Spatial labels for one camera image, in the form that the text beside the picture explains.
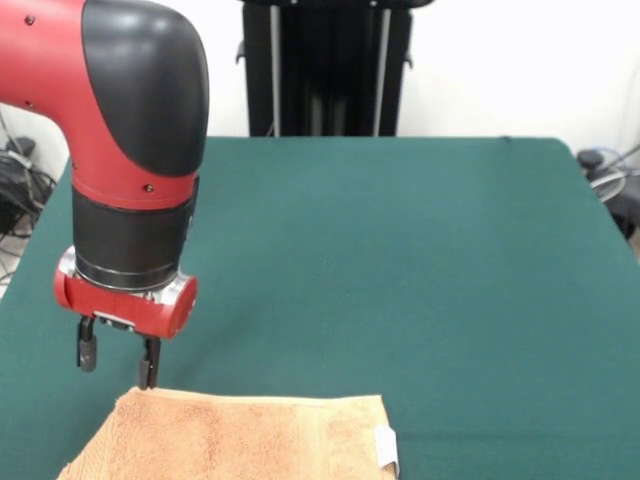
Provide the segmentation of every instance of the green tablecloth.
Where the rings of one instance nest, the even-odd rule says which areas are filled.
[[[136,381],[107,327],[75,368],[69,191],[0,306],[2,479],[54,478]],[[183,258],[163,387],[382,393],[405,480],[640,478],[640,271],[559,142],[214,139]]]

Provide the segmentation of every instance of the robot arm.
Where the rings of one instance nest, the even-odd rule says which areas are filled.
[[[70,147],[74,246],[54,283],[82,316],[78,364],[95,367],[100,320],[145,337],[140,385],[153,387],[159,339],[197,290],[179,261],[208,123],[200,38],[144,1],[3,0],[0,58],[0,102],[51,118]]]

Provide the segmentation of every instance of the towel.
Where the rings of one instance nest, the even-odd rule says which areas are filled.
[[[379,396],[335,400],[130,390],[59,480],[395,480]]]

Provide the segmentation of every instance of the metal pole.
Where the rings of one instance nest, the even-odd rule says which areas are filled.
[[[382,12],[382,35],[380,37],[380,56],[378,58],[378,83],[376,91],[376,111],[373,124],[373,136],[380,136],[382,121],[382,100],[384,98],[384,80],[387,71],[387,52],[389,50],[389,29],[391,25],[391,10]]]
[[[280,7],[271,7],[271,81],[273,83],[273,136],[279,137],[281,131],[280,115]]]

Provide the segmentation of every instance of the towel tag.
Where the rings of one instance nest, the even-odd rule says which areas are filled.
[[[378,466],[384,468],[393,464],[396,478],[400,476],[400,462],[398,461],[398,444],[396,432],[391,427],[379,425],[375,430],[376,450],[378,453]]]

